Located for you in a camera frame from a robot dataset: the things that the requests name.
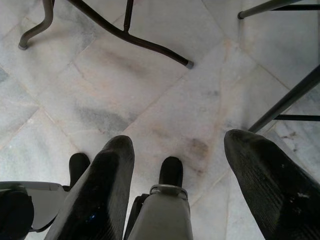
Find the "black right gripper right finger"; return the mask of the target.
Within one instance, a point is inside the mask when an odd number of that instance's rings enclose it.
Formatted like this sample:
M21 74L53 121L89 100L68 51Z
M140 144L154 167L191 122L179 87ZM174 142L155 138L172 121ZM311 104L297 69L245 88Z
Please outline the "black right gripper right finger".
M320 238L320 184L275 143L239 129L224 136L225 155L266 240Z

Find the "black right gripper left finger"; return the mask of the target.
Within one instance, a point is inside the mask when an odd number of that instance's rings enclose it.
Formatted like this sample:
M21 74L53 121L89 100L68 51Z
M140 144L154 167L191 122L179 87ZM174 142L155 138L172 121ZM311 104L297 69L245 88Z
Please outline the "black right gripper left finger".
M69 191L47 240L121 240L135 164L132 140L110 139Z

